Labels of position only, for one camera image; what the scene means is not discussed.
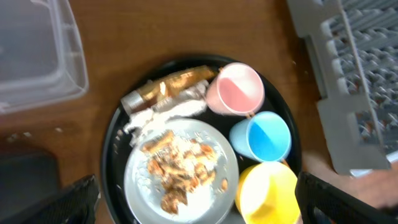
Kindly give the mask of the gold snack wrapper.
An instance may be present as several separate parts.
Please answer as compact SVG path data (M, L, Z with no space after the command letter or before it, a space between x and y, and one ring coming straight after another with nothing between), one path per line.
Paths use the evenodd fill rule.
M166 98L176 97L181 91L215 75L216 72L206 65L174 72L130 92L121 99L121 104L127 114L133 114Z

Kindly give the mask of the blue cup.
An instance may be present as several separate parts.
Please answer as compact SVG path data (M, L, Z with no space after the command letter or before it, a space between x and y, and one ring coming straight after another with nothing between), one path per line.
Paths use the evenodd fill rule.
M292 148L287 123L271 111L262 111L235 124L229 141L238 154L259 162L282 161Z

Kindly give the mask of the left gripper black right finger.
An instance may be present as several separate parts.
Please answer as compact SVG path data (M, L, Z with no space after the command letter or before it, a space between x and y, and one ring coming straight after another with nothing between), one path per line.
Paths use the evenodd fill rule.
M298 175L295 196L304 223L391 223L390 216L308 172Z

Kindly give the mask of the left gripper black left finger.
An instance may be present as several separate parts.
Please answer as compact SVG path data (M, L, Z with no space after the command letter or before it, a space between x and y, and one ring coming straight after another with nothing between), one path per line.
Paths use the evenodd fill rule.
M12 224L94 224L101 198L95 175L86 175L2 223Z

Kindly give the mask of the white napkin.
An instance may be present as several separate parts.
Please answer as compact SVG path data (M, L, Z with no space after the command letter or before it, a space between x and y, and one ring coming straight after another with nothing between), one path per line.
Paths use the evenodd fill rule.
M150 108L131 114L129 122L123 127L123 131L132 136L129 145L133 147L148 134L163 129L168 120L189 118L206 111L205 93L208 86L208 81L202 80L181 91L175 98L168 97Z

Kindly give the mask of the pink cup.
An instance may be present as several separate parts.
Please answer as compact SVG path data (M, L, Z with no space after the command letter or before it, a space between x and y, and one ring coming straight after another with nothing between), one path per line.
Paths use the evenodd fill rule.
M221 68L210 84L205 100L214 113L245 116L261 108L265 89L260 75L253 68L235 62Z

